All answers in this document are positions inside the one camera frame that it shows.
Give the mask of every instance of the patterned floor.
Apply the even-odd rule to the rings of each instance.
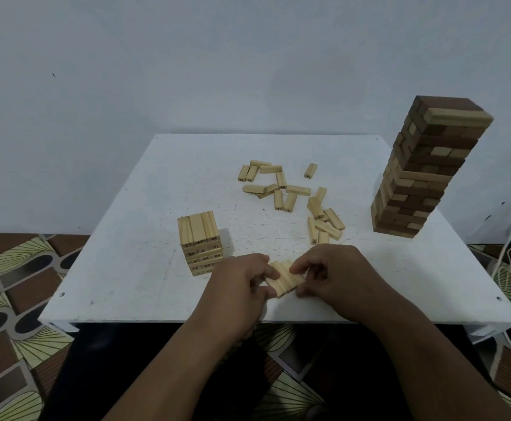
[[[72,338],[37,318],[87,239],[0,233],[0,421],[39,417]],[[488,269],[501,250],[498,245],[470,248]],[[511,299],[511,261],[500,269],[497,282]],[[209,380],[213,384],[209,389],[227,396],[219,403],[220,419],[245,419],[248,410],[254,419],[301,419],[308,411],[320,410],[336,392],[338,361],[359,360],[357,353],[339,353],[336,331],[330,325],[257,325],[252,337],[231,349]],[[501,396],[511,405],[508,343],[503,337],[487,340],[480,352]],[[259,374],[250,377],[238,370],[246,358],[260,369]],[[258,375],[260,381],[246,381]]]

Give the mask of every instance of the person's right hand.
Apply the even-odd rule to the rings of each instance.
[[[407,302],[352,245],[315,245],[290,267],[295,275],[307,270],[296,295],[317,296],[348,320],[369,325]]]

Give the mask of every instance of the jenga tower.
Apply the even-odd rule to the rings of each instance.
[[[180,245],[193,276],[213,271],[222,261],[222,242],[212,211],[177,219]]]
[[[371,206],[373,230],[413,238],[491,121],[470,99],[416,96]]]

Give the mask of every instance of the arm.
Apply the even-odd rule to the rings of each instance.
[[[218,361],[261,316],[273,288],[250,286],[257,277],[279,278],[263,254],[217,264],[195,311],[168,341],[104,421],[190,419]]]
[[[316,245],[296,260],[308,270],[296,293],[317,296],[381,340],[414,419],[511,420],[511,408],[410,301],[398,294],[353,246]]]

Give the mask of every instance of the wall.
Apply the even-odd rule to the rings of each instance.
[[[496,117],[441,203],[480,236],[511,204],[511,0],[0,0],[0,231],[90,233],[157,132],[392,142],[416,94]]]

